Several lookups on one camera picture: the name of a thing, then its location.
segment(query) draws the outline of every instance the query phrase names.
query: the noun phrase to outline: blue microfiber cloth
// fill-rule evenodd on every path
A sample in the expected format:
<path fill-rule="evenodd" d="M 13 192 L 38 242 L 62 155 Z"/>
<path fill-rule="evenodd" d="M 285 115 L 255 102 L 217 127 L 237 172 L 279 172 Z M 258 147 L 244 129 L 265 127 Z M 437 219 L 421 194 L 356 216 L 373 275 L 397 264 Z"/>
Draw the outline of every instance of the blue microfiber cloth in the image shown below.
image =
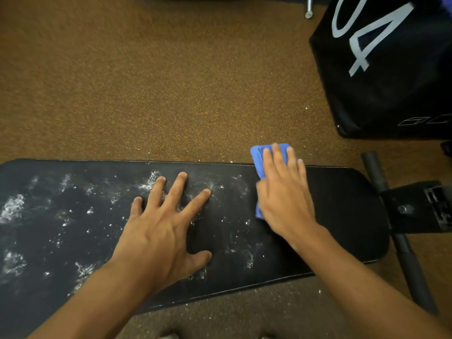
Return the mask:
<path fill-rule="evenodd" d="M 287 148 L 289 144 L 279 144 L 279 148 L 282 152 L 282 157 L 284 158 L 284 162 L 287 165 Z M 251 156 L 253 157 L 254 165 L 256 166 L 257 175 L 259 175 L 260 179 L 265 177 L 265 172 L 263 171 L 263 149 L 268 147 L 270 152 L 273 155 L 272 146 L 271 145 L 256 145 L 251 148 Z M 259 219 L 263 219 L 262 212 L 259 208 L 259 203 L 256 205 L 256 217 Z"/>

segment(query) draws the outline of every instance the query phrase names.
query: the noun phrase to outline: speckled floor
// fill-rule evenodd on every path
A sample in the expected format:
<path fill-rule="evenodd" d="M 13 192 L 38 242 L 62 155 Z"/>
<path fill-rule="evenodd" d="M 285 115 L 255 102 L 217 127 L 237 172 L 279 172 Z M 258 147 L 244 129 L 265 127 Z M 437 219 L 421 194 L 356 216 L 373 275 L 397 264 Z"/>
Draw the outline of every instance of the speckled floor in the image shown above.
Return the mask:
<path fill-rule="evenodd" d="M 340 138 L 308 46 L 324 6 L 264 0 L 0 0 L 0 161 L 250 162 L 289 142 L 308 164 L 375 149 L 391 186 L 452 180 L 437 141 Z M 411 236 L 452 324 L 452 234 Z M 407 293 L 394 250 L 374 267 Z M 317 278 L 134 317 L 122 338 L 352 337 Z"/>

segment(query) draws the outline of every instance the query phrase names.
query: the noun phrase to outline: forearm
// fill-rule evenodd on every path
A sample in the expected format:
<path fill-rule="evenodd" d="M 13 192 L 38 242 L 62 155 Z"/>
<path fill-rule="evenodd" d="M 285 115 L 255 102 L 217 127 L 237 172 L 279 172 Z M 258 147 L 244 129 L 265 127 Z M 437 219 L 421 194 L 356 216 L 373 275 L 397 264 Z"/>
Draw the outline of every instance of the forearm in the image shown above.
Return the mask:
<path fill-rule="evenodd" d="M 127 272 L 108 263 L 29 338 L 114 338 L 146 297 Z"/>
<path fill-rule="evenodd" d="M 314 226 L 293 246 L 364 337 L 450 338 L 436 318 L 342 249 L 324 227 Z"/>

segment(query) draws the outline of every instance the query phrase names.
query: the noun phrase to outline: blue cloth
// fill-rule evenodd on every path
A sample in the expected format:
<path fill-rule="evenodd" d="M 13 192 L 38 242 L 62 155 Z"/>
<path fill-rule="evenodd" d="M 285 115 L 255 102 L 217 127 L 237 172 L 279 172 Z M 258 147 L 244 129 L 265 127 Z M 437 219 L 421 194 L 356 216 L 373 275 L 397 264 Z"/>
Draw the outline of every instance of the blue cloth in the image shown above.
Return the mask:
<path fill-rule="evenodd" d="M 284 158 L 284 162 L 287 165 L 287 148 L 289 147 L 289 144 L 279 144 L 279 148 L 282 152 L 282 157 Z M 270 149 L 270 152 L 273 155 L 272 152 L 272 146 L 271 145 L 256 145 L 251 148 L 251 156 L 253 157 L 253 162 L 256 167 L 257 175 L 260 179 L 263 179 L 265 177 L 265 172 L 263 171 L 263 149 L 268 147 Z M 263 219 L 262 212 L 259 208 L 259 203 L 256 205 L 256 217 L 259 219 Z"/>

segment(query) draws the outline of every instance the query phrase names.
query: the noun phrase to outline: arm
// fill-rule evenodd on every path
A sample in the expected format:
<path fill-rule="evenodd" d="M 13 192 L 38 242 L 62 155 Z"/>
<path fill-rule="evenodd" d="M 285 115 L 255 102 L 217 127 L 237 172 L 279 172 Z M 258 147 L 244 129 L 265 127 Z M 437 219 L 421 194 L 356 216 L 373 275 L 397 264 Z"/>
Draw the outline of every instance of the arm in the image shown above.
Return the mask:
<path fill-rule="evenodd" d="M 165 178 L 159 177 L 144 212 L 136 198 L 110 261 L 28 338 L 114 338 L 147 297 L 205 266 L 212 254 L 189 254 L 185 245 L 190 221 L 210 190 L 178 213 L 186 180 L 180 173 L 161 205 Z"/>
<path fill-rule="evenodd" d="M 279 145 L 264 151 L 266 178 L 258 183 L 262 214 L 325 283 L 365 338 L 452 338 L 433 316 L 400 294 L 315 221 L 306 168 L 292 148 L 284 163 Z"/>

